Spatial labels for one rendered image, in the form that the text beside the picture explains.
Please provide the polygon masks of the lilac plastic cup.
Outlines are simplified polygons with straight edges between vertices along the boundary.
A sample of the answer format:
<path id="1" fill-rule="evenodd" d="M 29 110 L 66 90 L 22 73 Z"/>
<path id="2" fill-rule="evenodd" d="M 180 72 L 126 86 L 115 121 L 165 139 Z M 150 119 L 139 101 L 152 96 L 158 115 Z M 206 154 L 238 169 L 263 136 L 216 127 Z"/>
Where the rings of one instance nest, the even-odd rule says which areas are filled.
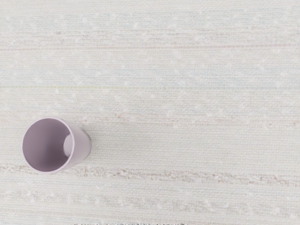
<path id="1" fill-rule="evenodd" d="M 32 123 L 22 139 L 22 155 L 27 165 L 41 174 L 73 167 L 85 160 L 91 149 L 91 138 L 82 128 L 54 117 Z"/>

